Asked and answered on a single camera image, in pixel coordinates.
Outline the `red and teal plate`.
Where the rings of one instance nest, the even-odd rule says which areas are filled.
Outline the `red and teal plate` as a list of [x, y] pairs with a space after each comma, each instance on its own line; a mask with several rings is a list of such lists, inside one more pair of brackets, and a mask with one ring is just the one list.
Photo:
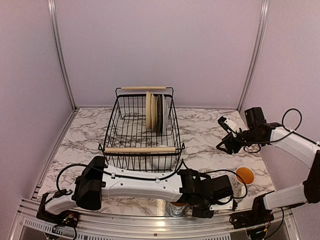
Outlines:
[[165, 96], [162, 94], [162, 134], [164, 135], [168, 126], [168, 104]]

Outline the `black wire dish rack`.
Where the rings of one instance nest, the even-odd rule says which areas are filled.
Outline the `black wire dish rack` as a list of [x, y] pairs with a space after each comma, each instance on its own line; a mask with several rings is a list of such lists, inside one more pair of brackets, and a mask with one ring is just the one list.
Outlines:
[[[147, 130], [146, 92], [164, 95], [168, 105], [168, 126], [165, 134]], [[107, 124], [104, 141], [98, 146], [106, 163], [124, 170], [164, 173], [174, 172], [181, 163], [185, 145], [181, 141], [174, 89], [168, 86], [117, 87], [116, 100]], [[175, 147], [175, 153], [152, 153], [160, 145]], [[172, 156], [171, 169], [153, 170], [151, 157]]]

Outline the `cream bird pattern plate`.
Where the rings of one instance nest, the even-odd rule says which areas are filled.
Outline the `cream bird pattern plate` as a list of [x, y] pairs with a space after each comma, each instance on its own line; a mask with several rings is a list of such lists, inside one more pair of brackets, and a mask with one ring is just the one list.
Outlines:
[[155, 131], [157, 127], [157, 98], [151, 94], [151, 129]]

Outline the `large white bowl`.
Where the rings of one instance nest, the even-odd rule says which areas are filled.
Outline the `large white bowl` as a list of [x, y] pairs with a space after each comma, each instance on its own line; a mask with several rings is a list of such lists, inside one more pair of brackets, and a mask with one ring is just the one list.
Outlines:
[[[152, 147], [152, 154], [174, 154], [176, 152], [176, 148], [173, 146], [160, 145], [157, 147]], [[165, 171], [169, 170], [172, 167], [172, 155], [161, 155], [161, 156], [152, 156], [151, 166], [153, 170], [157, 171]]]

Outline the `grey reindeer plate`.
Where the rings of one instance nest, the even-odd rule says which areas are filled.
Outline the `grey reindeer plate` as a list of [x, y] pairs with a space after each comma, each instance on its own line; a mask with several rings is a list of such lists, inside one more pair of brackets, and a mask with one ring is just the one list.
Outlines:
[[157, 124], [156, 124], [156, 133], [161, 135], [163, 132], [163, 99], [162, 95], [157, 95]]

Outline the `pale yellow round plate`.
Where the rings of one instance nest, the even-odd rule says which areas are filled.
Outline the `pale yellow round plate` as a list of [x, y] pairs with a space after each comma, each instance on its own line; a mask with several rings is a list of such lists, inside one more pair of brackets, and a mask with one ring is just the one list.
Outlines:
[[146, 129], [149, 131], [152, 131], [152, 113], [151, 113], [151, 103], [152, 103], [152, 94], [147, 91], [146, 92], [146, 103], [145, 103], [145, 108], [146, 108]]

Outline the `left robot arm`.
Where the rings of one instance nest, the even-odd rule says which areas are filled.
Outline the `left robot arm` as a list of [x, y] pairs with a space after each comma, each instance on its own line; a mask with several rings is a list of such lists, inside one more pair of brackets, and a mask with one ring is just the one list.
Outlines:
[[206, 173], [181, 167], [169, 173], [124, 170], [107, 165], [102, 156], [95, 156], [83, 168], [69, 187], [43, 194], [38, 219], [73, 225], [79, 219], [74, 208], [100, 210], [103, 197], [140, 197], [188, 204], [192, 216], [198, 218], [212, 218], [217, 210], [232, 210], [235, 203], [227, 175], [211, 178]]

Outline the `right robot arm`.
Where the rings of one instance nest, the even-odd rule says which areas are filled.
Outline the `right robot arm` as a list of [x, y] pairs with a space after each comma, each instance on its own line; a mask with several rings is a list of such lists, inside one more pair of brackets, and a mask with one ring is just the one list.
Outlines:
[[296, 208], [305, 204], [320, 202], [320, 144], [289, 128], [282, 121], [267, 122], [261, 107], [252, 107], [244, 112], [247, 129], [242, 130], [233, 120], [220, 117], [218, 124], [227, 135], [216, 146], [229, 155], [236, 154], [241, 148], [258, 145], [267, 147], [264, 157], [284, 157], [281, 173], [288, 176], [296, 172], [294, 167], [304, 167], [307, 176], [301, 182], [293, 181], [276, 191], [257, 196], [250, 210], [231, 215], [231, 223], [236, 228], [246, 224], [272, 221], [273, 210]]

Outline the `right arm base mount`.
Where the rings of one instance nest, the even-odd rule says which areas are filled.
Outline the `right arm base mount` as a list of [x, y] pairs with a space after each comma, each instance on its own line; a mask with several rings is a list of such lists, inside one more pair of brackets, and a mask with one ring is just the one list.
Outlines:
[[236, 230], [272, 222], [274, 219], [275, 217], [271, 210], [260, 212], [251, 209], [231, 214], [229, 222], [233, 225], [233, 228]]

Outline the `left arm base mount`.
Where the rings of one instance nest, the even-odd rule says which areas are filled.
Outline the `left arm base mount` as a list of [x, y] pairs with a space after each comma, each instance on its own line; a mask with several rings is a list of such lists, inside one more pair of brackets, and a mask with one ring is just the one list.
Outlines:
[[73, 210], [65, 210], [58, 215], [47, 212], [46, 210], [39, 210], [36, 218], [58, 225], [76, 228], [79, 222], [80, 213]]

